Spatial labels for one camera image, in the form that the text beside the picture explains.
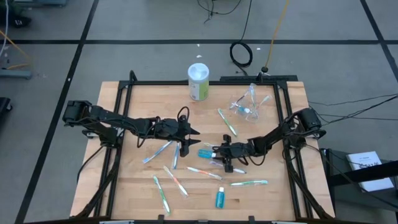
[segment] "black metal frame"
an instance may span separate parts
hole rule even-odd
[[[279,122],[282,122],[284,119],[282,104],[281,104],[280,94],[279,94],[279,89],[282,89],[284,98],[285,98],[287,116],[290,116],[292,114],[292,107],[290,104],[290,97],[289,97],[289,92],[288,92],[288,88],[287,88],[287,81],[298,81],[297,77],[294,75],[273,76],[273,77],[263,77],[260,75],[258,77],[222,77],[222,78],[220,78],[220,80],[221,81],[215,81],[215,82],[210,81],[210,85],[248,85],[250,83],[255,83],[257,85],[272,86],[274,88],[275,102],[277,105]],[[122,92],[125,88],[127,88],[126,102],[125,102],[124,111],[123,111],[123,115],[127,116],[133,85],[188,85],[188,81],[186,81],[186,80],[183,80],[183,81],[137,81],[137,78],[135,76],[134,76],[133,80],[130,79],[128,81],[120,81],[119,86],[118,86],[118,93],[116,95],[114,112],[117,113],[119,111],[119,107],[121,104]],[[121,154],[121,148],[122,147],[120,147],[120,149],[116,149],[116,153],[118,153],[119,155]],[[112,149],[109,149],[109,148],[106,150],[104,164],[103,164],[103,170],[101,173],[100,184],[102,184],[104,182],[105,177],[107,176],[108,169],[109,169],[109,163],[111,160],[110,159],[111,151],[112,151]],[[295,151],[295,153],[296,153],[295,156],[297,158],[298,172],[300,174],[300,177],[304,181],[304,183],[306,183],[300,151]],[[286,156],[287,156],[288,160],[291,159],[290,154],[287,154]],[[111,215],[112,215],[117,178],[118,177],[116,175],[111,183],[111,188],[109,190],[108,203],[107,203],[106,213],[105,213],[105,215],[107,217],[111,217]],[[294,206],[295,218],[300,218],[301,213],[300,213],[299,200],[297,198],[297,189],[295,186],[295,182],[293,181],[293,178],[291,178],[291,176],[289,176],[289,184],[290,184],[290,191],[292,194],[292,202],[293,202],[293,206]],[[304,202],[305,202],[305,210],[307,213],[307,217],[313,218],[311,206],[306,198],[304,198]],[[100,215],[101,204],[102,204],[102,198],[96,204],[95,212],[94,212],[95,217]]]

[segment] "gray floor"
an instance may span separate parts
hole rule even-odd
[[[13,39],[78,40],[92,2],[70,0],[64,8],[33,8],[27,11],[32,25],[10,29],[9,35]],[[236,2],[217,1],[216,11],[228,11]],[[398,2],[367,2],[384,38],[398,39]],[[244,0],[232,14],[214,16],[203,25],[207,12],[196,0],[100,0],[88,39],[238,39],[248,4]],[[283,1],[253,0],[245,39],[270,39],[283,5]],[[359,0],[301,0],[291,1],[278,39],[376,40],[376,35]],[[263,66],[269,45],[250,46],[254,60],[247,71],[254,75]],[[10,97],[14,103],[0,132],[1,223],[15,220],[76,50],[76,45],[67,44],[20,47],[33,58],[34,77],[0,79],[0,96]],[[388,48],[398,58],[398,45]],[[6,52],[10,65],[23,62],[16,49],[9,47]],[[131,69],[140,80],[182,80],[190,64],[203,62],[209,66],[212,80],[236,75],[228,52],[229,44],[85,45],[67,100],[95,103],[101,82],[127,79]],[[247,57],[239,47],[235,54],[237,59]],[[8,66],[4,57],[1,64]],[[297,75],[305,82],[310,101],[334,103],[398,92],[398,82],[380,45],[278,44],[269,68],[272,75]],[[377,102],[380,100],[315,108],[320,113],[345,115]],[[398,119],[397,110],[397,102],[392,101],[364,116]],[[396,121],[349,119],[325,129],[328,134],[320,141],[322,147],[346,152],[375,150],[381,158],[398,159]],[[59,122],[26,222],[68,217],[85,145],[80,130],[64,128]],[[393,212],[342,202],[337,203],[336,214],[344,220],[396,222]]]

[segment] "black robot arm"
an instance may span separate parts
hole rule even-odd
[[[187,109],[187,115],[180,113]],[[88,101],[69,101],[62,120],[66,126],[83,126],[83,134],[89,136],[95,133],[99,136],[101,145],[104,147],[116,147],[118,143],[118,129],[129,130],[133,135],[142,139],[162,139],[167,141],[181,142],[180,155],[185,157],[189,153],[189,146],[200,142],[196,139],[185,139],[187,135],[199,134],[191,128],[188,123],[189,109],[184,106],[178,112],[177,119],[156,118],[129,118],[111,111],[105,110],[100,106],[93,106]]]
[[[224,164],[225,172],[232,172],[232,159],[238,159],[241,163],[248,165],[246,157],[266,156],[272,149],[272,145],[282,139],[286,139],[291,148],[301,148],[306,144],[305,137],[313,135],[315,139],[321,138],[326,131],[321,130],[322,124],[315,111],[310,108],[302,109],[265,136],[248,139],[247,143],[236,142],[231,144],[231,136],[223,136],[224,143],[213,147],[216,157]]]

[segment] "wooden tabletop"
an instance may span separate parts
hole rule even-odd
[[[302,82],[289,82],[289,95],[294,111],[308,107],[308,101]],[[104,82],[99,94],[98,105],[106,110],[113,110],[118,82]],[[141,148],[136,147],[137,137],[126,132],[123,143],[121,164],[113,207],[113,219],[157,219],[159,214],[165,214],[159,190],[153,175],[159,178],[166,199],[172,210],[168,220],[247,220],[254,215],[256,220],[294,220],[294,210],[290,186],[282,158],[282,143],[275,144],[266,156],[262,166],[249,164],[244,166],[233,161],[236,168],[244,169],[247,174],[234,172],[226,174],[222,167],[209,164],[209,160],[199,158],[197,151],[204,148],[203,142],[221,144],[223,134],[232,136],[232,142],[246,142],[246,139],[264,136],[278,125],[275,100],[268,101],[260,109],[260,119],[256,124],[248,123],[239,116],[228,111],[228,102],[233,95],[242,95],[248,86],[210,86],[209,97],[205,101],[193,101],[188,95],[188,86],[152,86],[137,85],[132,89],[129,116],[132,118],[176,118],[183,106],[190,108],[189,122],[192,128],[199,131],[202,142],[192,145],[187,157],[179,157],[177,170],[171,170],[174,176],[187,190],[189,197],[183,198],[175,183],[163,170],[163,166],[171,166],[175,143],[171,144],[161,154],[150,162],[143,164],[142,160],[155,153],[166,142],[148,139]],[[274,96],[271,86],[257,86],[256,95],[262,99],[266,95]],[[224,109],[229,122],[238,131],[234,137],[227,125],[221,119],[217,108]],[[315,140],[307,142],[315,147]],[[99,139],[89,139],[85,160],[99,148]],[[103,150],[83,169],[76,188],[71,215],[76,215],[91,199],[98,188],[103,160]],[[309,147],[302,151],[303,166],[307,178],[308,189],[319,204],[334,216],[330,200],[325,173],[319,153]],[[223,181],[211,179],[205,175],[194,173],[186,169],[187,166],[207,170],[224,178]],[[230,182],[247,180],[268,180],[268,185],[250,187],[230,187]],[[215,208],[215,197],[219,187],[225,188],[224,209]],[[301,214],[305,216],[301,191],[298,189]],[[103,206],[106,207],[108,192],[104,194]]]

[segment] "yellow cable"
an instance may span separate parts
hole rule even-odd
[[[29,66],[29,64],[25,63],[25,64],[13,65],[13,66],[8,67],[7,69],[10,70],[10,69],[20,68],[20,67],[25,67],[25,66]]]
[[[4,34],[1,30],[0,30],[0,34],[3,35],[16,49],[19,50],[20,53],[22,53],[26,59],[29,61],[30,63],[30,56],[27,55],[22,49],[20,49],[10,38],[8,38],[8,36],[6,34]]]
[[[274,31],[274,35],[272,36],[271,46],[269,47],[268,58],[267,58],[267,62],[266,62],[266,68],[268,68],[267,67],[268,66],[268,62],[271,59],[272,47],[274,46],[274,40],[276,38],[276,34],[278,33],[280,24],[282,23],[282,19],[284,19],[284,17],[285,17],[287,5],[289,5],[289,0],[286,0],[286,4],[285,4],[285,7],[284,7],[284,10],[282,11],[282,14],[279,17],[278,25],[276,26],[275,31]]]

